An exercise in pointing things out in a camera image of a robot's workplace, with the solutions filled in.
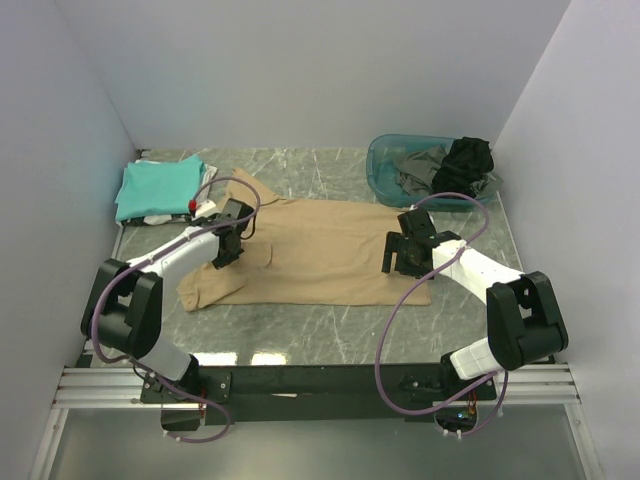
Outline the tan t shirt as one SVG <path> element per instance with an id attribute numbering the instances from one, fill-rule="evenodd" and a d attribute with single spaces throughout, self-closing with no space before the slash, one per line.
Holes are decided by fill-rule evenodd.
<path id="1" fill-rule="evenodd" d="M 177 287 L 185 310 L 212 305 L 394 305 L 413 278 L 382 272 L 398 211 L 381 204 L 282 197 L 235 169 L 226 199 L 257 206 L 254 236 L 230 265 L 205 263 Z"/>

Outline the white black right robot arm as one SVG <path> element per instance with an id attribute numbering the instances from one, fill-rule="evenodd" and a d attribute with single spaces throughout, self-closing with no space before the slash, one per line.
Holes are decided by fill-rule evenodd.
<path id="1" fill-rule="evenodd" d="M 569 337 L 549 278 L 504 266 L 471 248 L 451 231 L 438 232 L 431 216 L 414 209 L 398 216 L 400 230 L 386 235 L 382 271 L 420 279 L 443 275 L 486 307 L 486 336 L 445 354 L 434 380 L 414 388 L 442 391 L 460 399 L 474 380 L 514 371 L 568 347 Z"/>

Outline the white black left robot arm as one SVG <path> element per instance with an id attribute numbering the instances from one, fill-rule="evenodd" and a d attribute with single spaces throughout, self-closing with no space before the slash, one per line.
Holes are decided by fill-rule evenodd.
<path id="1" fill-rule="evenodd" d="M 143 256 L 103 262 L 81 320 L 82 334 L 165 378 L 164 389 L 176 401 L 203 395 L 198 360 L 162 334 L 164 294 L 205 263 L 220 269 L 237 260 L 242 234 L 255 216 L 248 204 L 229 200 L 220 213 L 196 218 Z"/>

